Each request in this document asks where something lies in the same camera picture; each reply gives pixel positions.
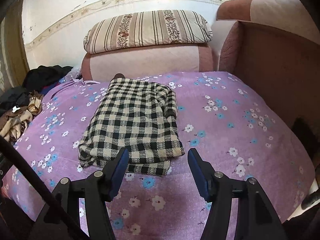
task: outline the silver bolt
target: silver bolt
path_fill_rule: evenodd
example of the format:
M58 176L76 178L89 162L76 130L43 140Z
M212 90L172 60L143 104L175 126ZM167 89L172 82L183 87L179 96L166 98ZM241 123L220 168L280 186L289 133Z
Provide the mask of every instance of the silver bolt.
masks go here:
M103 172L102 171L96 171L95 173L94 173L94 176L95 177L101 177L103 175Z
M221 171L216 171L214 173L214 175L217 177L217 178L222 178L223 177L223 173Z
M68 178L63 178L63 179L60 180L60 183L61 183L61 184L67 184L68 181L69 181Z
M257 180L255 178L249 178L249 182L251 184L256 184L257 183Z

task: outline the purple floral bedsheet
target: purple floral bedsheet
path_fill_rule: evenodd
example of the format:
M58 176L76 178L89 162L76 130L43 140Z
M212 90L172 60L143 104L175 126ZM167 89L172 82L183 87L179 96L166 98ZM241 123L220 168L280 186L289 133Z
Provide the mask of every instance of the purple floral bedsheet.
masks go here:
M300 141L263 99L227 72L169 73L139 77L176 91L179 138L195 147L216 171L233 179L258 179L281 221L301 203L314 179ZM108 83L68 82L52 89L43 111L15 144L33 170L53 190L63 177L83 179L100 168L82 168L78 143ZM4 190L35 220L44 202L12 167ZM127 173L119 194L107 203L117 239L199 239L211 207L199 196L187 155L171 161L166 177ZM81 227L87 231L84 200ZM228 239L236 227L233 201Z

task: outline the bed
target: bed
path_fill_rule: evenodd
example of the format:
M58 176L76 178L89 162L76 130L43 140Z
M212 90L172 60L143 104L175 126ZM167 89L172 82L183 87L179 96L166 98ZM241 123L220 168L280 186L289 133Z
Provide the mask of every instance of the bed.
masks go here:
M255 91L228 72L135 78L175 90L186 152L195 147L230 178L257 178L282 222L294 212L314 168L300 141ZM50 90L43 111L14 145L51 191L63 177L83 179L101 169L82 168L77 146L107 87L108 82L70 81ZM4 178L4 190L36 219L44 202L15 167ZM171 160L164 177L126 173L118 195L107 203L117 239L199 239L210 207L199 196L186 155ZM83 199L79 213L87 232ZM233 239L236 213L233 201L227 239Z

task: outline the checkered garment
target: checkered garment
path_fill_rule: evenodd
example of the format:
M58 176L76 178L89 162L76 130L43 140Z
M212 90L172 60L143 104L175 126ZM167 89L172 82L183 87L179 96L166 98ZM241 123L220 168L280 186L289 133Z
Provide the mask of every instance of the checkered garment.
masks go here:
M127 172L165 176L169 158L184 155L176 116L176 95L169 87L112 80L79 143L81 166L103 167L126 147Z

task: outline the wall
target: wall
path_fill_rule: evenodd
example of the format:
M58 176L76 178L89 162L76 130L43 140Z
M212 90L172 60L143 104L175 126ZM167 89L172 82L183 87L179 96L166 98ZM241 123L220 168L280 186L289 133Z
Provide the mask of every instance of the wall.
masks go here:
M177 8L194 10L212 24L221 3L219 0L119 0L92 13L92 7L96 8L100 1L24 0L22 29L29 67L80 65L85 54L82 39L102 19L129 12ZM88 13L82 14L83 8ZM70 19L71 15L79 14L77 20Z

